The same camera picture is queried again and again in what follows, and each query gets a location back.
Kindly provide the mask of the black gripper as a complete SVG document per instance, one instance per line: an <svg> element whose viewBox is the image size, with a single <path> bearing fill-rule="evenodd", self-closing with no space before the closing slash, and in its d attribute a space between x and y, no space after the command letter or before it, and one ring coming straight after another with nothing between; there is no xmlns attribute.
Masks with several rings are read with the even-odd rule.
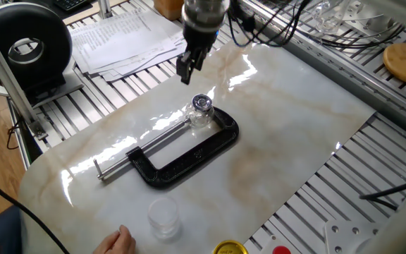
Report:
<svg viewBox="0 0 406 254"><path fill-rule="evenodd" d="M186 52L179 55L176 61L176 74L180 76L182 83L188 85L193 69L202 70L203 62L207 53L211 50L213 43L216 41L218 30L213 32L201 32L185 25L183 36L187 42Z"/></svg>

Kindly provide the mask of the person's right hand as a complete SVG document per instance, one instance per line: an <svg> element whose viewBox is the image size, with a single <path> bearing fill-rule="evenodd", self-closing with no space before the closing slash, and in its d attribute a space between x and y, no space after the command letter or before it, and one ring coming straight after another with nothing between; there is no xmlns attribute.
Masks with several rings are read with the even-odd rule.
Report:
<svg viewBox="0 0 406 254"><path fill-rule="evenodd" d="M129 229L120 225L118 231L109 234L96 247L93 254L135 254L136 241Z"/></svg>

